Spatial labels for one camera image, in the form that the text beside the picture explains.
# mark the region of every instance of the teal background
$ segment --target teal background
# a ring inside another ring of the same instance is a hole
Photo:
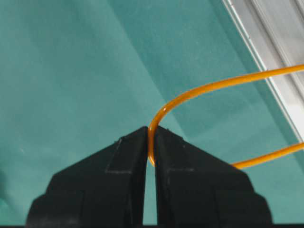
[[[54,172],[173,97],[254,71],[220,0],[0,1],[0,224],[24,224]],[[297,142],[264,81],[195,98],[161,125],[227,162]],[[303,166],[298,152],[245,170],[275,223],[304,222]],[[144,223],[156,223],[151,165]]]

